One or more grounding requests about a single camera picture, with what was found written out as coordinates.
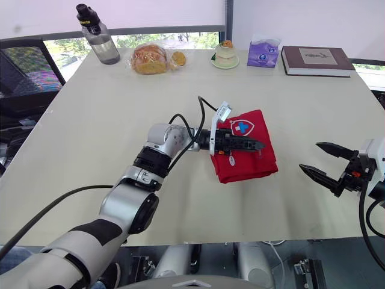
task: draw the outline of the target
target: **mesh chair back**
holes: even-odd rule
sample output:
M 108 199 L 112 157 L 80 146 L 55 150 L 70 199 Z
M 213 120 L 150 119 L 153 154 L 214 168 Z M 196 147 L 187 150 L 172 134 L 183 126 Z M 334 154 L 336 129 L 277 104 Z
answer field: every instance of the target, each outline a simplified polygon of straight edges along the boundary
M 0 91 L 5 97 L 58 92 L 66 83 L 42 40 L 0 42 Z

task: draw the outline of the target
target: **water bottle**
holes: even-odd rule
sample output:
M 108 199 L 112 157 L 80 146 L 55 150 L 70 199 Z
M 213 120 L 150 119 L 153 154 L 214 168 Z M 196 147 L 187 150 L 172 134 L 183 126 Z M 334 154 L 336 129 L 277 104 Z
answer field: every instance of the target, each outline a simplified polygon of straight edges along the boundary
M 76 6 L 77 18 L 82 25 L 82 33 L 95 52 L 98 59 L 104 64 L 114 64 L 119 61 L 120 55 L 115 47 L 106 25 L 100 21 L 97 13 L 85 4 Z

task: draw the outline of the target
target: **white table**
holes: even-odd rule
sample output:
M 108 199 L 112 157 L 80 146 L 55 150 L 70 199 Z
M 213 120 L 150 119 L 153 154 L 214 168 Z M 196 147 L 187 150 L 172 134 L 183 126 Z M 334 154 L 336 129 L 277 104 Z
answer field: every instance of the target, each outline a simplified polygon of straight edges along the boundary
M 165 179 L 151 226 L 128 245 L 339 238 L 361 235 L 356 193 L 338 199 L 298 167 L 316 166 L 338 178 L 347 162 L 315 143 L 359 149 L 384 134 L 385 113 L 354 72 L 351 78 L 286 76 L 241 64 L 220 70 L 212 51 L 189 51 L 176 73 L 138 75 L 129 50 L 112 66 L 91 53 L 59 92 L 0 179 L 0 243 L 57 196 L 84 185 L 113 184 L 132 164 L 148 129 L 182 113 L 199 124 L 197 96 L 227 101 L 235 114 L 261 109 L 279 172 L 220 184 L 208 151 L 185 154 Z M 212 112 L 206 109 L 205 127 Z M 97 217 L 108 190 L 78 193 L 54 208 L 20 242 L 45 245 Z M 373 223 L 382 230 L 380 210 Z

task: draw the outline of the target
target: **bread loaf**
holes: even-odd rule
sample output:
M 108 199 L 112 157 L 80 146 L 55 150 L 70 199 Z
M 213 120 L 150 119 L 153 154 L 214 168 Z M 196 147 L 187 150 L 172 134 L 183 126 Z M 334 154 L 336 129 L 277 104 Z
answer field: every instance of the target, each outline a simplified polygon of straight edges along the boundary
M 140 74 L 157 74 L 167 71 L 166 51 L 158 45 L 142 45 L 134 50 L 132 68 Z

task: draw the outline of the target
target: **book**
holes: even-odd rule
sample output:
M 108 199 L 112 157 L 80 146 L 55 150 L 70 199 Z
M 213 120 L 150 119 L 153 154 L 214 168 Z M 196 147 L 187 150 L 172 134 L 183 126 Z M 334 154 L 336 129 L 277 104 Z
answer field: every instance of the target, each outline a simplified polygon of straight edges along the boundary
M 355 71 L 341 48 L 284 46 L 281 56 L 287 75 L 350 77 Z

